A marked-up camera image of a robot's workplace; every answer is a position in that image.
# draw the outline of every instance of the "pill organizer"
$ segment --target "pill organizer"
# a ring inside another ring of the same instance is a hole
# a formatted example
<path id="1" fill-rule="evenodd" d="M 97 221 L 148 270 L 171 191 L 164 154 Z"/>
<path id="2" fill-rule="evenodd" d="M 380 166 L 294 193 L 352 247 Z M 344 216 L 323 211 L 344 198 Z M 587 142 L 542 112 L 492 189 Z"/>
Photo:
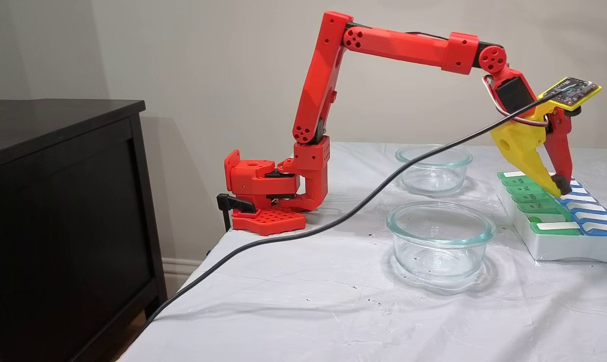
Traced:
<path id="1" fill-rule="evenodd" d="M 498 182 L 498 197 L 534 259 L 607 263 L 607 208 L 576 179 L 560 198 L 519 171 L 498 172 Z"/>

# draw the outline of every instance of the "dresser top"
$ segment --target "dresser top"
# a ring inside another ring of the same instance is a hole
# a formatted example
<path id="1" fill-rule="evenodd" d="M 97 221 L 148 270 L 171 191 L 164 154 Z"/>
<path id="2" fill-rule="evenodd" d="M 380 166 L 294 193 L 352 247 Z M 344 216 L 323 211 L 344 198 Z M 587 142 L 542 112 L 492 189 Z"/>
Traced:
<path id="1" fill-rule="evenodd" d="M 0 100 L 0 164 L 144 110 L 144 101 Z"/>

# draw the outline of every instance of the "black dresser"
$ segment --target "black dresser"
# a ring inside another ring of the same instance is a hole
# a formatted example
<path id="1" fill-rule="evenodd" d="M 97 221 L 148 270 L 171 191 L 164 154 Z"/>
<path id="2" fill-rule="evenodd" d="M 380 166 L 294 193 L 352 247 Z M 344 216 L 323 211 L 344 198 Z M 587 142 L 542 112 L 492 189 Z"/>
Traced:
<path id="1" fill-rule="evenodd" d="M 167 300 L 144 101 L 0 101 L 0 361 L 93 361 Z"/>

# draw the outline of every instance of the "wire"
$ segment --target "wire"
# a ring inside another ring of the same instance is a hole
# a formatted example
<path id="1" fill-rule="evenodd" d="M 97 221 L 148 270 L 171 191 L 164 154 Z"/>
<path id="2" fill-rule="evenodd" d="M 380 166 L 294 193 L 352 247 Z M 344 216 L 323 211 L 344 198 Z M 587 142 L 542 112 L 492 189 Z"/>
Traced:
<path id="1" fill-rule="evenodd" d="M 485 88 L 487 89 L 487 92 L 489 93 L 489 96 L 491 97 L 491 101 L 493 101 L 493 104 L 496 106 L 496 109 L 498 110 L 498 112 L 500 112 L 500 114 L 508 116 L 508 112 L 503 110 L 502 107 L 500 107 L 500 105 L 498 104 L 498 101 L 496 101 L 496 98 L 493 96 L 493 91 L 491 90 L 491 83 L 490 83 L 492 80 L 493 80 L 492 76 L 490 76 L 488 74 L 482 77 L 482 83 L 484 84 Z M 524 119 L 524 118 L 520 118 L 520 117 L 513 117 L 513 121 L 528 124 L 529 126 L 536 126 L 536 127 L 549 126 L 549 122 L 547 122 L 547 121 L 544 121 L 544 122 L 530 121 L 529 119 Z"/>
<path id="2" fill-rule="evenodd" d="M 561 89 L 560 92 L 566 92 L 567 89 L 569 89 L 570 87 L 566 87 L 565 89 Z M 286 235 L 286 236 L 276 236 L 273 238 L 267 238 L 267 239 L 262 239 L 262 240 L 257 240 L 257 241 L 253 241 L 251 243 L 248 243 L 246 245 L 243 245 L 235 250 L 233 250 L 232 252 L 230 252 L 229 254 L 225 255 L 224 257 L 222 257 L 222 259 L 220 259 L 219 261 L 216 262 L 216 264 L 214 264 L 213 266 L 211 266 L 208 270 L 205 270 L 204 273 L 202 273 L 200 275 L 200 277 L 198 277 L 195 281 L 187 284 L 186 286 L 184 286 L 183 289 L 179 290 L 176 294 L 174 294 L 171 298 L 169 298 L 166 302 L 164 302 L 163 304 L 161 304 L 160 307 L 158 307 L 158 309 L 156 309 L 155 312 L 153 312 L 153 314 L 147 319 L 147 321 L 144 323 L 144 325 L 142 325 L 142 327 L 140 327 L 140 329 L 138 329 L 138 332 L 135 335 L 136 339 L 140 334 L 142 334 L 142 332 L 144 332 L 145 329 L 147 329 L 147 327 L 149 327 L 149 325 L 156 319 L 156 317 L 158 317 L 158 315 L 165 309 L 167 308 L 167 306 L 169 306 L 170 304 L 172 304 L 175 300 L 177 300 L 177 298 L 180 298 L 181 296 L 183 296 L 185 293 L 187 293 L 188 291 L 190 291 L 193 287 L 197 286 L 200 282 L 202 282 L 205 278 L 209 277 L 209 275 L 211 275 L 214 271 L 216 271 L 218 268 L 220 268 L 221 266 L 223 266 L 223 264 L 227 263 L 230 259 L 232 259 L 232 257 L 235 257 L 236 255 L 238 255 L 241 252 L 244 252 L 245 250 L 251 249 L 253 247 L 257 247 L 259 245 L 265 245 L 265 244 L 269 244 L 269 243 L 278 243 L 280 241 L 291 241 L 291 240 L 298 240 L 298 239 L 303 239 L 303 238 L 307 238 L 308 236 L 313 236 L 316 234 L 319 234 L 321 232 L 324 232 L 328 229 L 331 229 L 339 224 L 341 224 L 342 222 L 344 222 L 345 220 L 351 218 L 352 216 L 354 216 L 356 213 L 358 213 L 359 210 L 361 210 L 364 206 L 366 206 L 366 204 L 368 202 L 370 202 L 372 199 L 374 199 L 376 197 L 377 194 L 379 194 L 384 188 L 386 188 L 386 186 L 388 186 L 388 184 L 392 183 L 394 179 L 396 179 L 400 174 L 402 174 L 402 172 L 406 171 L 409 167 L 411 167 L 412 165 L 414 165 L 415 163 L 418 163 L 422 160 L 425 160 L 426 158 L 429 158 L 431 156 L 435 156 L 435 154 L 438 154 L 440 152 L 446 151 L 447 149 L 451 149 L 455 146 L 459 146 L 460 144 L 463 144 L 464 142 L 467 142 L 469 140 L 472 140 L 473 138 L 476 138 L 480 135 L 483 135 L 484 133 L 489 132 L 490 130 L 493 130 L 494 128 L 501 126 L 504 122 L 509 121 L 510 119 L 512 119 L 513 117 L 526 112 L 528 110 L 531 110 L 532 108 L 541 105 L 542 103 L 545 103 L 546 101 L 549 101 L 550 99 L 554 98 L 556 95 L 560 94 L 560 92 L 552 92 L 551 94 L 538 99 L 537 101 L 533 101 L 533 103 L 531 103 L 530 105 L 526 105 L 522 108 L 520 108 L 519 110 L 511 113 L 510 115 L 504 117 L 503 119 L 499 120 L 498 122 L 495 122 L 494 124 L 491 124 L 490 126 L 487 126 L 485 128 L 483 128 L 480 131 L 477 131 L 475 133 L 472 133 L 471 135 L 468 135 L 467 137 L 461 138 L 460 140 L 457 140 L 455 142 L 451 142 L 445 146 L 436 148 L 432 151 L 429 151 L 425 154 L 422 154 L 421 156 L 418 156 L 416 158 L 414 158 L 413 160 L 410 160 L 409 162 L 407 162 L 405 165 L 403 165 L 402 167 L 398 168 L 397 171 L 393 172 L 390 176 L 388 176 L 388 178 L 386 178 L 383 183 L 381 183 L 379 186 L 377 186 L 377 188 L 375 188 L 375 190 L 373 192 L 370 193 L 370 195 L 368 195 L 365 199 L 363 199 L 363 201 L 361 201 L 357 206 L 355 206 L 354 209 L 352 209 L 351 211 L 348 211 L 347 213 L 345 213 L 344 216 L 338 218 L 337 220 L 334 220 L 332 222 L 329 222 L 326 225 L 323 225 L 321 227 L 318 227 L 317 229 L 312 229 L 310 231 L 305 231 L 305 232 L 301 232 L 300 234 L 292 234 L 292 235 Z"/>
<path id="3" fill-rule="evenodd" d="M 419 35 L 426 35 L 428 37 L 433 37 L 433 38 L 437 38 L 437 39 L 448 40 L 448 38 L 441 37 L 439 35 L 433 35 L 433 34 L 428 34 L 428 33 L 423 33 L 423 32 L 406 32 L 405 34 L 419 34 Z"/>

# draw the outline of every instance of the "baseboard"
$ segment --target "baseboard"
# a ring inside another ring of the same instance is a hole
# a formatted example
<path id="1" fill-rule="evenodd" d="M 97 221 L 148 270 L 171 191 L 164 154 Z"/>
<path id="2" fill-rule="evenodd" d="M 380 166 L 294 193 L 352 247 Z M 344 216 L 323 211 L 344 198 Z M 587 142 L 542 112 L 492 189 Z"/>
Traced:
<path id="1" fill-rule="evenodd" d="M 162 267 L 165 270 L 165 284 L 167 295 L 176 294 L 179 288 L 187 281 L 191 273 L 202 263 L 200 260 L 174 259 L 163 257 Z"/>

